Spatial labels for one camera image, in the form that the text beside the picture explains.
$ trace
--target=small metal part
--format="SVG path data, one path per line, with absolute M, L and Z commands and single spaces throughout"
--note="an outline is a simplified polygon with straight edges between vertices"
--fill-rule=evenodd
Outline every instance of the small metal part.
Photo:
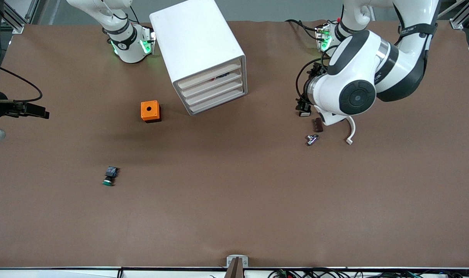
M 114 183 L 114 178 L 116 178 L 116 176 L 118 176 L 118 172 L 119 172 L 119 168 L 109 166 L 106 170 L 106 173 L 105 173 L 106 178 L 104 179 L 102 184 L 106 185 L 106 186 L 114 186 L 114 184 L 113 184 Z
M 311 146 L 315 143 L 315 141 L 317 141 L 319 139 L 319 136 L 317 134 L 314 134 L 314 135 L 309 135 L 307 136 L 307 146 Z
M 243 268 L 248 267 L 248 256 L 245 255 L 229 255 L 226 257 L 226 267 L 228 268 L 231 264 L 231 261 L 236 259 L 237 257 L 240 258 L 240 263 L 242 264 Z
M 321 118 L 316 118 L 315 120 L 312 120 L 314 123 L 314 131 L 315 132 L 323 132 L 324 131 L 324 125 L 322 123 Z

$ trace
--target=orange push button enclosure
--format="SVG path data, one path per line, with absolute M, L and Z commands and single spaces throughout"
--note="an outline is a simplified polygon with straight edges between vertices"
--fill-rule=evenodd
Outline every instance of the orange push button enclosure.
M 140 107 L 140 116 L 146 123 L 160 122 L 162 118 L 159 102 L 157 102 L 157 100 L 142 102 Z

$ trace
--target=white bracket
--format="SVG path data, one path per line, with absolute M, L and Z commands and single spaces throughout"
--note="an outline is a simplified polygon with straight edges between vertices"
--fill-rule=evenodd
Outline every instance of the white bracket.
M 347 117 L 346 117 L 346 120 L 348 120 L 348 122 L 350 123 L 350 127 L 351 127 L 351 134 L 350 134 L 350 136 L 346 139 L 346 142 L 351 145 L 351 144 L 353 144 L 353 141 L 351 140 L 351 138 L 355 135 L 357 126 L 356 126 L 356 124 L 355 124 L 355 120 L 353 120 L 353 118 L 352 118 L 351 116 L 347 116 Z
M 242 266 L 243 268 L 247 268 L 248 267 L 248 256 L 245 256 L 245 255 L 229 255 L 228 257 L 226 257 L 226 267 L 228 268 L 229 265 L 231 264 L 231 260 L 234 260 L 236 259 L 236 257 L 239 257 L 241 262 L 242 262 Z
M 23 33 L 23 29 L 24 29 L 24 28 L 25 28 L 25 25 L 24 25 L 24 24 L 22 24 L 22 25 L 21 25 L 21 29 L 18 29 L 18 30 L 17 30 L 17 29 L 13 29 L 13 32 L 12 32 L 12 34 L 14 34 L 14 35 L 19 35 L 19 34 L 22 34 L 22 33 Z

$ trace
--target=gray floor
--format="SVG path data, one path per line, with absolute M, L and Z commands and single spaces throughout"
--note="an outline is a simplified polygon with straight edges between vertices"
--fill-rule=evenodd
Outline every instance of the gray floor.
M 148 22 L 152 12 L 182 2 L 183 0 L 134 0 L 133 7 L 141 22 Z M 78 25 L 97 24 L 93 18 L 70 6 L 66 0 L 45 0 L 39 15 L 39 24 Z M 341 1 L 332 0 L 216 0 L 219 9 L 227 20 L 284 21 L 289 18 L 313 21 L 317 19 L 335 19 L 341 14 Z M 443 0 L 442 9 L 455 0 Z M 456 14 L 451 11 L 442 19 L 449 19 Z M 376 19 L 397 20 L 393 9 L 375 9 Z M 469 44 L 469 29 L 466 29 Z M 11 38 L 3 34 L 2 44 L 6 49 Z

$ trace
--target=brown table surface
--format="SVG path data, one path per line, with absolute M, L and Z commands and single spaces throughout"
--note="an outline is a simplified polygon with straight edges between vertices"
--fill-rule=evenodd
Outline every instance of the brown table surface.
M 469 53 L 440 22 L 425 79 L 305 145 L 294 79 L 316 56 L 289 23 L 231 22 L 249 95 L 188 116 L 160 52 L 121 62 L 100 26 L 26 26 L 3 62 L 49 120 L 0 119 L 0 267 L 469 267 Z M 397 23 L 370 29 L 390 41 Z M 33 88 L 0 73 L 0 90 Z M 163 121 L 145 124 L 140 102 Z M 116 186 L 101 185 L 121 167 Z

